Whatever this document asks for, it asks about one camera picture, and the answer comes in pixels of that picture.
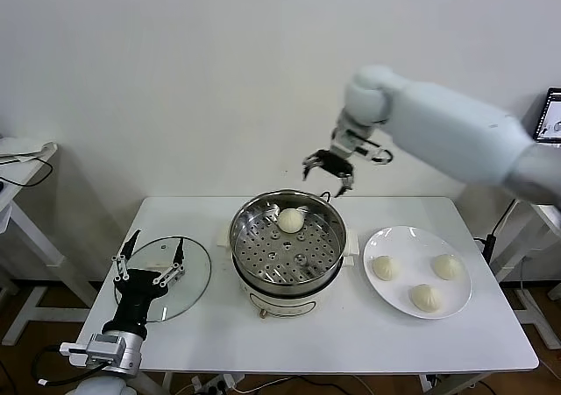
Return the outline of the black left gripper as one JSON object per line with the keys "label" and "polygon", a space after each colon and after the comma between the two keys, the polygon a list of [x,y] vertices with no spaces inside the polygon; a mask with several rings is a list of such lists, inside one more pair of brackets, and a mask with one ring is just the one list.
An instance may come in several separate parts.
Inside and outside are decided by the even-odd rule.
{"label": "black left gripper", "polygon": [[131,269],[127,263],[134,252],[141,230],[137,229],[124,243],[116,256],[112,257],[116,268],[115,287],[121,293],[121,300],[113,319],[103,325],[103,333],[122,331],[137,336],[147,336],[147,315],[151,303],[168,293],[172,286],[184,275],[184,238],[180,237],[176,246],[173,262],[160,275],[155,271]]}

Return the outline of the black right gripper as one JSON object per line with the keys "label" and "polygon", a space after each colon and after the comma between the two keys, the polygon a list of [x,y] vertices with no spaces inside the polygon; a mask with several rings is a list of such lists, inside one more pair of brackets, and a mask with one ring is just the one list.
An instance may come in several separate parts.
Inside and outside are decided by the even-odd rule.
{"label": "black right gripper", "polygon": [[354,183],[353,166],[346,159],[328,150],[318,150],[303,160],[302,179],[306,180],[310,171],[316,167],[321,167],[324,171],[337,176],[341,180],[341,187],[335,195],[336,198],[352,190]]}

